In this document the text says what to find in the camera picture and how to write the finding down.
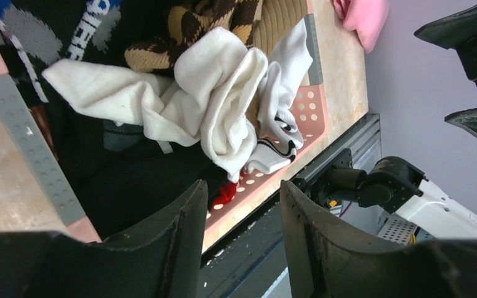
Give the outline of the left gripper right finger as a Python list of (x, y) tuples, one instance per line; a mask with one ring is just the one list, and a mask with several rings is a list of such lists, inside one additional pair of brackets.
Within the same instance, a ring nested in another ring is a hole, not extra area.
[(403, 246), (366, 233), (282, 181), (293, 297), (477, 297), (477, 240)]

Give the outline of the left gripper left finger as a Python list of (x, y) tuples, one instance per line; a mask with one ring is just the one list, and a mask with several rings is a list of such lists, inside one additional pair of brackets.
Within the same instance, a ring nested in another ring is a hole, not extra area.
[(0, 232), (0, 297), (195, 297), (206, 212), (199, 180), (102, 243)]

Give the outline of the white black sock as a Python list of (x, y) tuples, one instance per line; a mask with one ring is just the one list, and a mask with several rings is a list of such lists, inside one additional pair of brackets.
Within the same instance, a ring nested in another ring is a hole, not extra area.
[(292, 163), (304, 141), (290, 108), (313, 59), (301, 19), (276, 45), (258, 87), (260, 124), (257, 145), (243, 170), (271, 174)]

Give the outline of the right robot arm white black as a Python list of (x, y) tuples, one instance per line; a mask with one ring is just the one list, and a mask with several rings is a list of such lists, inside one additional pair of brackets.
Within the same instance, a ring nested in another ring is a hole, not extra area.
[[(415, 36), (455, 50), (477, 87), (477, 5), (425, 24)], [(445, 121), (477, 138), (477, 108), (449, 114)], [(363, 208), (377, 205), (435, 238), (477, 239), (477, 215), (397, 156), (382, 158), (369, 172), (347, 164), (328, 166), (304, 192), (325, 208), (333, 201), (354, 202)]]

